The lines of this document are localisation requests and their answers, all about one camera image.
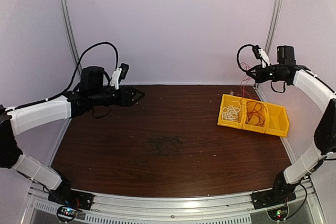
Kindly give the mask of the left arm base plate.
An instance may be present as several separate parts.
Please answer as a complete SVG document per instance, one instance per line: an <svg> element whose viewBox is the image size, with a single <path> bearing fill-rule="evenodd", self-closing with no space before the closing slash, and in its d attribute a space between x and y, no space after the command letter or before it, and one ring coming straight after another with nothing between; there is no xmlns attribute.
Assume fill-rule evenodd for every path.
<svg viewBox="0 0 336 224"><path fill-rule="evenodd" d="M75 209L90 210L93 194L73 190L69 186L63 186L56 190L50 190L48 200Z"/></svg>

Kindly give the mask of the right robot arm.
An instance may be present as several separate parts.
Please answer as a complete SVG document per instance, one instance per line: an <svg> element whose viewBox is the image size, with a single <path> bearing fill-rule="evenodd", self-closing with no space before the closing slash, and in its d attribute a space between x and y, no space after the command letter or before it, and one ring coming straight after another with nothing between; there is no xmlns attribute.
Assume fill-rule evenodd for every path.
<svg viewBox="0 0 336 224"><path fill-rule="evenodd" d="M271 202L279 204L295 190L305 176L315 172L335 153L335 90L308 67L296 62L292 46L279 46L277 62L274 64L270 63L268 55L258 45L249 44L248 47L260 63L246 70L246 75L257 84L283 82L287 86L295 87L307 100L296 100L294 104L300 109L307 109L312 105L313 112L310 116L319 117L315 120L317 127L312 131L312 143L293 164L277 175L269 192Z"/></svg>

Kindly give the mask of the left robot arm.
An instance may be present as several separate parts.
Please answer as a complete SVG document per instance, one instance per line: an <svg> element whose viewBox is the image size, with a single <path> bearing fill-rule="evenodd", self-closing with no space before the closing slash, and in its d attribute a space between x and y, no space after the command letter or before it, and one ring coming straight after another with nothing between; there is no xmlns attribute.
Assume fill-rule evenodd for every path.
<svg viewBox="0 0 336 224"><path fill-rule="evenodd" d="M80 82L72 91L64 91L55 98L44 99L31 105L1 107L1 167L13 169L29 179L41 183L64 205L71 205L75 192L66 179L50 167L21 150L15 138L41 125L59 120L73 119L97 106L130 107L145 97L144 92L120 85L129 70L127 64L116 68L106 85L108 74L103 67L91 66L82 70Z"/></svg>

